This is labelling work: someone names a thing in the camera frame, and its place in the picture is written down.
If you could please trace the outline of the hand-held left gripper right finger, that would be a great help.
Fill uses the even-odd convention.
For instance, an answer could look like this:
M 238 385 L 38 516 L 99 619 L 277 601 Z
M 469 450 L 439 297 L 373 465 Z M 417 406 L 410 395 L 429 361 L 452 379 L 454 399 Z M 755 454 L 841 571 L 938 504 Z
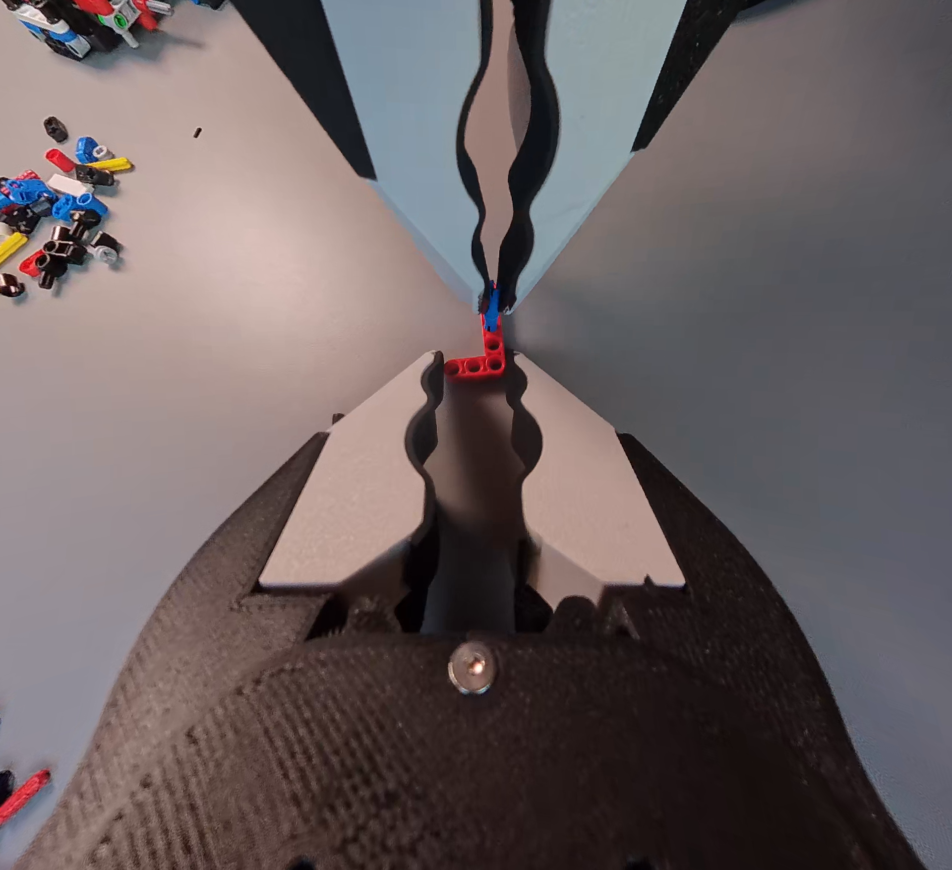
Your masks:
M 530 539 L 527 582 L 546 602 L 684 574 L 614 427 L 524 354 L 510 364 L 513 447 Z

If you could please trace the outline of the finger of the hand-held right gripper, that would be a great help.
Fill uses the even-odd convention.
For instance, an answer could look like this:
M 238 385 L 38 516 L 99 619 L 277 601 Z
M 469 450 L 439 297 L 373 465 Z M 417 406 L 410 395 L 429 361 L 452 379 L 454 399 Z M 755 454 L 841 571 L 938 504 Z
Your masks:
M 508 174 L 504 310 L 541 280 L 625 168 L 687 0 L 513 0 L 530 120 Z
M 489 275 L 485 208 L 466 150 L 488 65 L 492 0 L 321 0 L 381 200 L 457 297 Z

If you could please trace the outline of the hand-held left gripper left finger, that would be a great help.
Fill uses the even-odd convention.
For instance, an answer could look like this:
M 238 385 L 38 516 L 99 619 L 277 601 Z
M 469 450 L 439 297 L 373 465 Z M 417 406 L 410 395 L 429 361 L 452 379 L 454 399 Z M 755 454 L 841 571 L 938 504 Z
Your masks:
M 443 354 L 424 352 L 327 430 L 258 578 L 263 589 L 403 599 L 428 585 L 411 558 L 435 516 L 425 463 L 443 396 Z

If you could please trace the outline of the red angled lego beam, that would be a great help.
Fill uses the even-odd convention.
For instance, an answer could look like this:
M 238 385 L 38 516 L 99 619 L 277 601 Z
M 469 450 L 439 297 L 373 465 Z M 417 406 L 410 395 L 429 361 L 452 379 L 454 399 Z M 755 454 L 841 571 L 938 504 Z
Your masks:
M 501 315 L 493 321 L 487 315 L 481 316 L 482 354 L 456 358 L 445 362 L 444 373 L 448 380 L 463 382 L 482 382 L 498 379 L 506 371 L 506 346 Z

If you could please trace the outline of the single blue lego pin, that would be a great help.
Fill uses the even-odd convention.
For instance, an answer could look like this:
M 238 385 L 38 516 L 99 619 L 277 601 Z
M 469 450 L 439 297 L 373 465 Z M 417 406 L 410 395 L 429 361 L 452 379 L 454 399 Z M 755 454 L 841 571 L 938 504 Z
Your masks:
M 499 301 L 499 289 L 494 281 L 490 283 L 488 295 L 481 304 L 481 325 L 483 352 L 486 357 L 505 353 L 503 340 L 502 313 Z

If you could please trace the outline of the pile of mixed lego pieces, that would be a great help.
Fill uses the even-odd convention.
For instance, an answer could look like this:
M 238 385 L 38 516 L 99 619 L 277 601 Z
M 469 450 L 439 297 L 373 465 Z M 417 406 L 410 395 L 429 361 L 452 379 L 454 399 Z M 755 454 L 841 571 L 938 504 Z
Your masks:
M 18 300 L 28 282 L 54 292 L 81 268 L 99 262 L 116 268 L 124 246 L 105 228 L 110 213 L 104 197 L 114 194 L 120 175 L 134 169 L 93 138 L 78 139 L 73 157 L 54 147 L 45 159 L 55 168 L 47 179 L 34 171 L 2 177 L 2 297 Z

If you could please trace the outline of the pile of blue lego pins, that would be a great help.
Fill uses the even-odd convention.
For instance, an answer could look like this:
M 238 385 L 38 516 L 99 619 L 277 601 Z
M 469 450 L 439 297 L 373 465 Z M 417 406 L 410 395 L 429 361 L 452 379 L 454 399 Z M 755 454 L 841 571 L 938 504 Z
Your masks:
M 26 755 L 4 744 L 2 717 L 1 827 L 6 829 L 55 787 L 57 756 L 34 749 Z

